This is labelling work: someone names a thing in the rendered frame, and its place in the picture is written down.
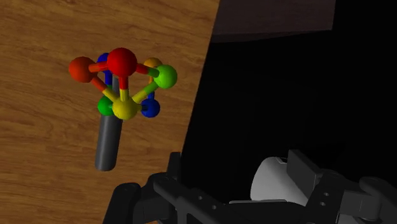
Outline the grey cylinder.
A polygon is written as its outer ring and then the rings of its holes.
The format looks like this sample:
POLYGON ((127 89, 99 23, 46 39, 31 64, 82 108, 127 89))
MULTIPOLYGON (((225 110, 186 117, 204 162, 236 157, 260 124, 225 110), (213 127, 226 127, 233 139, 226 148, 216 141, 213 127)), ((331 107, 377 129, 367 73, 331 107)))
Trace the grey cylinder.
POLYGON ((111 171, 116 166, 123 121, 115 115, 101 115, 95 152, 95 168, 111 171))

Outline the wooden table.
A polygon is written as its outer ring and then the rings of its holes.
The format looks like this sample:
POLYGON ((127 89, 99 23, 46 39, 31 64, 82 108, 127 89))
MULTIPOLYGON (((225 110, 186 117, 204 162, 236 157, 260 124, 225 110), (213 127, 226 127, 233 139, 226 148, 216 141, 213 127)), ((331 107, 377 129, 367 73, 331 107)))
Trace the wooden table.
POLYGON ((219 0, 0 0, 0 224, 101 224, 114 187, 144 184, 183 147, 219 0), (101 93, 68 65, 114 48, 174 66, 153 119, 123 124, 95 169, 101 93))

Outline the white cylindrical object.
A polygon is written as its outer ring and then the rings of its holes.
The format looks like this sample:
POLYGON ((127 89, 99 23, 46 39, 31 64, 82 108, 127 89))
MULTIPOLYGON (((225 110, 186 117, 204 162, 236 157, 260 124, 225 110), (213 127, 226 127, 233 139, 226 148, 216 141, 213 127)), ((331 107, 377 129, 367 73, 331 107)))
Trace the white cylindrical object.
POLYGON ((251 200, 281 200, 305 206, 308 199, 288 176, 285 158, 268 157, 259 166, 251 185, 251 200))

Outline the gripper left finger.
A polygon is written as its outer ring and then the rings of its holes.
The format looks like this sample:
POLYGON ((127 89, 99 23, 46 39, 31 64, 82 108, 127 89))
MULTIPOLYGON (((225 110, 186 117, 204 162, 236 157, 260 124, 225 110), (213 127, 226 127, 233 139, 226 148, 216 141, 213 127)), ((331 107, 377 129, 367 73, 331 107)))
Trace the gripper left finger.
POLYGON ((166 172, 152 174, 144 187, 118 185, 111 196, 102 224, 230 224, 225 205, 179 180, 180 152, 172 152, 166 172))

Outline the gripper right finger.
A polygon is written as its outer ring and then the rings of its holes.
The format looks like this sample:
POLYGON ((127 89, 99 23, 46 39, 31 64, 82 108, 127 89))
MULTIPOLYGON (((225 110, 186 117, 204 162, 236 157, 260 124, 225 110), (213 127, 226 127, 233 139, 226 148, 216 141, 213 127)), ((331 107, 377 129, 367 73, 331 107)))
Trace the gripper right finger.
POLYGON ((320 169, 299 150, 288 151, 286 170, 308 199, 298 224, 337 224, 342 214, 357 224, 397 224, 397 189, 383 179, 355 183, 320 169))

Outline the colourful ball and stick toy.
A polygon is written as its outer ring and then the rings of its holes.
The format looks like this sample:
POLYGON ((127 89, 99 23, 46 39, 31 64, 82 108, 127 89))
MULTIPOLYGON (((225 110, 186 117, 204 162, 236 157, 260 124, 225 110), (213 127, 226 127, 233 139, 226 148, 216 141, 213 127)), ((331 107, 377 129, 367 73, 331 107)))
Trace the colourful ball and stick toy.
POLYGON ((76 57, 69 63, 69 74, 80 83, 91 83, 101 93, 97 103, 99 113, 114 115, 121 120, 130 120, 137 113, 154 118, 160 112, 160 103, 155 99, 159 88, 172 88, 178 80, 177 71, 158 58, 148 58, 144 63, 127 48, 115 48, 103 53, 96 61, 88 57, 76 57), (129 77, 134 73, 147 75, 148 84, 133 96, 129 93, 129 77))

